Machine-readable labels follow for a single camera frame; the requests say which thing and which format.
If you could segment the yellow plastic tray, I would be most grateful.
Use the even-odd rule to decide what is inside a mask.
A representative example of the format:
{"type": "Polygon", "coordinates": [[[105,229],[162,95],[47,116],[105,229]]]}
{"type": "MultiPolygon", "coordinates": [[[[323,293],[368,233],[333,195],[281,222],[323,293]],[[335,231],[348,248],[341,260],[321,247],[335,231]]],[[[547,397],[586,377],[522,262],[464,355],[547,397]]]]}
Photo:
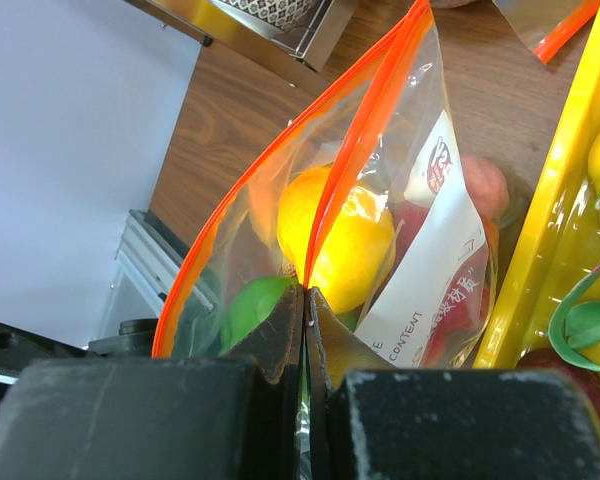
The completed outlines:
{"type": "Polygon", "coordinates": [[[600,6],[556,128],[477,368],[509,368],[548,343],[564,297],[600,264],[600,222],[588,154],[600,132],[600,6]]]}

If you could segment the green bell pepper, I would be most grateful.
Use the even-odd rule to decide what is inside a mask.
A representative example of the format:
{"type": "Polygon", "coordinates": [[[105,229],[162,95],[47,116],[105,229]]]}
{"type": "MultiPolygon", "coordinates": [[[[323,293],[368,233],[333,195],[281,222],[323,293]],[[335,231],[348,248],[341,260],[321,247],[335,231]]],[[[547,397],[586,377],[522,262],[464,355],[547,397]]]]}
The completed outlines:
{"type": "Polygon", "coordinates": [[[194,288],[179,315],[171,355],[227,353],[271,314],[287,288],[296,283],[293,277],[260,277],[243,286],[226,306],[220,304],[218,284],[194,288]]]}

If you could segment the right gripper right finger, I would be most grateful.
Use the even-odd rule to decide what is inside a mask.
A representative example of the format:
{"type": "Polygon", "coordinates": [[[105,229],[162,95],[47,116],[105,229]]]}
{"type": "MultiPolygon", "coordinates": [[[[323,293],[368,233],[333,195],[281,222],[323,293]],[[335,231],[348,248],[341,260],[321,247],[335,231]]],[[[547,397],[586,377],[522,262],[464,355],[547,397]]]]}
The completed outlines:
{"type": "Polygon", "coordinates": [[[305,294],[316,479],[600,479],[600,422],[549,369],[399,369],[305,294]]]}

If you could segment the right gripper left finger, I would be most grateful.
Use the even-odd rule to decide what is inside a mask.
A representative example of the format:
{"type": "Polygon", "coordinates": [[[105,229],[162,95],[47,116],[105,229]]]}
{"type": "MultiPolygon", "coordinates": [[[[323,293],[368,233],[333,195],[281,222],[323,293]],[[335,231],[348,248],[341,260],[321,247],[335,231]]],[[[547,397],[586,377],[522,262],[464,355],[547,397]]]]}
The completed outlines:
{"type": "Polygon", "coordinates": [[[48,360],[0,402],[0,479],[293,479],[304,292],[228,354],[48,360]]]}

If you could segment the orange zip top bag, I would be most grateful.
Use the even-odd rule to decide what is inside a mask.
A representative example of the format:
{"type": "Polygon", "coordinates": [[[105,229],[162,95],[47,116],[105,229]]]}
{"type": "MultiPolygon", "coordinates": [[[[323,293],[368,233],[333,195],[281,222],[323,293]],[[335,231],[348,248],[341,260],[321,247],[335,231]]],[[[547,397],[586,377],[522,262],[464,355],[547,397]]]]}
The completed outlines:
{"type": "Polygon", "coordinates": [[[467,180],[432,8],[417,1],[216,207],[153,355],[225,354],[298,286],[395,367],[460,366],[493,304],[499,240],[467,180]]]}

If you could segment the pink peach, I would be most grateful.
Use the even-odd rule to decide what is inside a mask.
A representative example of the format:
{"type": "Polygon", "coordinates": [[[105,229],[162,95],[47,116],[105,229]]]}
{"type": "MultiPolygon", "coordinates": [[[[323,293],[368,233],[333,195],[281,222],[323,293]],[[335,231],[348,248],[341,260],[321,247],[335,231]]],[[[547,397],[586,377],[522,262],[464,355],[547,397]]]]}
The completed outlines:
{"type": "Polygon", "coordinates": [[[461,164],[467,192],[480,215],[498,219],[509,205],[506,177],[488,159],[463,154],[461,164]]]}

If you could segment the yellow lemon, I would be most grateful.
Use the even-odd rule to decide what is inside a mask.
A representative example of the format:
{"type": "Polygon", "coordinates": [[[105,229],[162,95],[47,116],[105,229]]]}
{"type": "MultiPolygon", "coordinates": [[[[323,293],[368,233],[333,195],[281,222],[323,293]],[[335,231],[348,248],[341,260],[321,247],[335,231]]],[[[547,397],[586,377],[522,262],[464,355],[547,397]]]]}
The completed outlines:
{"type": "MultiPolygon", "coordinates": [[[[329,166],[304,171],[279,201],[277,240],[299,282],[304,281],[309,236],[330,172],[329,166]]],[[[321,290],[334,313],[346,313],[364,304],[375,284],[386,279],[395,255],[395,229],[386,197],[358,183],[324,241],[309,285],[321,290]]]]}

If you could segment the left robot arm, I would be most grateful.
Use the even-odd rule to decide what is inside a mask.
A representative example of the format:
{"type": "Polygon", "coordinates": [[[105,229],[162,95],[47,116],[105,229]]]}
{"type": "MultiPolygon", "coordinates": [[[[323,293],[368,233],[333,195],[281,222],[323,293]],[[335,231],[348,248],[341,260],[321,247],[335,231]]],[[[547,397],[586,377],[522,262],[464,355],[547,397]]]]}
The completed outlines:
{"type": "Polygon", "coordinates": [[[117,334],[92,340],[85,347],[0,323],[0,383],[13,384],[22,370],[42,360],[149,357],[157,323],[156,318],[127,320],[117,334]]]}

